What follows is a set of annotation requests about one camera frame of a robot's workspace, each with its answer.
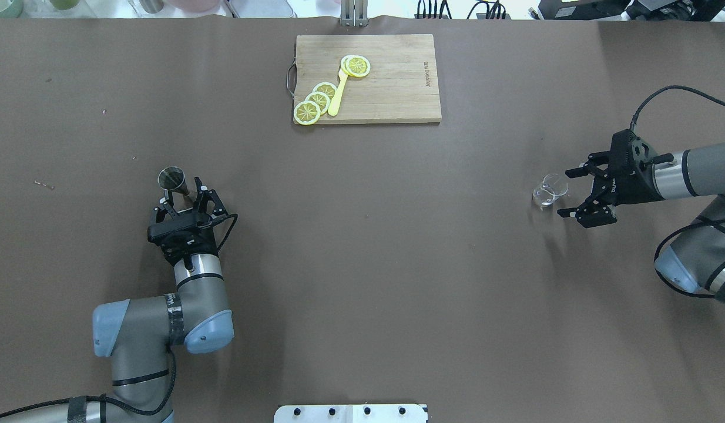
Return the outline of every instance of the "white surface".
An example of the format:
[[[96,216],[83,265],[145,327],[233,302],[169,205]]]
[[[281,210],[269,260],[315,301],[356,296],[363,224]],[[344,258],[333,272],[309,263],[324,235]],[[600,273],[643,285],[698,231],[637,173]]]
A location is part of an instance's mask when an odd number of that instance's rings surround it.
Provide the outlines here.
[[[400,414],[400,407],[406,410]],[[324,406],[283,406],[274,413],[274,423],[427,423],[428,413],[419,404],[331,404]],[[328,414],[333,408],[334,415]]]
[[[26,3],[44,2],[45,0],[25,0]],[[143,11],[140,7],[139,0],[132,0],[137,5],[139,11]],[[100,18],[135,18],[135,17],[197,17],[207,14],[218,14],[222,16],[231,16],[229,10],[223,2],[217,8],[200,14],[188,13],[165,4],[164,9],[158,14],[145,14],[138,16],[135,10],[129,5],[128,0],[86,0],[92,12]],[[288,0],[288,3],[295,10],[298,17],[315,17],[315,16],[339,16],[341,6],[337,0]],[[454,19],[465,19],[469,9],[475,5],[473,0],[449,0],[449,9]],[[539,0],[506,0],[503,4],[506,7],[511,19],[532,19],[527,12],[529,8],[535,8]],[[478,6],[475,13],[483,13],[485,7]],[[398,16],[413,17],[417,11],[417,0],[368,0],[368,17],[376,16]],[[56,17],[71,17],[57,14]],[[725,21],[725,13],[720,12],[713,21]]]

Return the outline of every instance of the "table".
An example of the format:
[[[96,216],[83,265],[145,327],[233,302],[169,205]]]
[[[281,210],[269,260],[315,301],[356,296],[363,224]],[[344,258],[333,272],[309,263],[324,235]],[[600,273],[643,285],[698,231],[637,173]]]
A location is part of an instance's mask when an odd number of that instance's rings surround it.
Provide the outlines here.
[[[353,32],[435,35],[440,124],[292,124],[296,35]],[[174,291],[145,231],[177,165],[240,214],[236,339],[175,350],[178,421],[414,401],[434,423],[725,422],[725,307],[652,269],[711,199],[595,230],[530,200],[671,83],[725,99],[725,24],[0,21],[0,412],[110,391],[91,311]],[[725,142],[725,109],[665,93],[637,131]]]

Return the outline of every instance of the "clear glass cup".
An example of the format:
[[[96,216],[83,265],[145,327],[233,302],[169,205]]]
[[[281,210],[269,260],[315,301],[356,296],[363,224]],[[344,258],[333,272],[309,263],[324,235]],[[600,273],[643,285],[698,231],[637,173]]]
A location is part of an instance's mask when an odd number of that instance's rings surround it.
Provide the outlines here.
[[[543,182],[532,190],[532,200],[540,207],[548,207],[568,191],[569,184],[565,177],[557,173],[549,173],[543,177]]]

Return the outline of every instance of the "cutting board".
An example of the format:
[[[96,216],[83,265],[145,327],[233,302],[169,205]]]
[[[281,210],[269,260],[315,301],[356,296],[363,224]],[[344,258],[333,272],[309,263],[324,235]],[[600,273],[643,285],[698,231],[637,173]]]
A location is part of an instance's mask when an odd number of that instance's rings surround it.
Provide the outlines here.
[[[339,61],[347,54],[370,60],[370,74],[349,77],[339,114],[315,124],[441,122],[432,34],[299,35],[294,105],[319,82],[338,85]]]

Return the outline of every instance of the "metal handle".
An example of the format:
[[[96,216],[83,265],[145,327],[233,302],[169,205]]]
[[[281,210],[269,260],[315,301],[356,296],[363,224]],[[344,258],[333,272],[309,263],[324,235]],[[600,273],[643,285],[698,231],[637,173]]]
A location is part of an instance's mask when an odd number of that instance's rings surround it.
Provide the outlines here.
[[[295,68],[295,87],[290,88],[290,73],[292,72],[292,68]],[[297,58],[293,57],[292,64],[290,65],[289,69],[287,69],[287,91],[290,92],[290,96],[292,96],[292,100],[295,99],[295,88],[297,88]]]

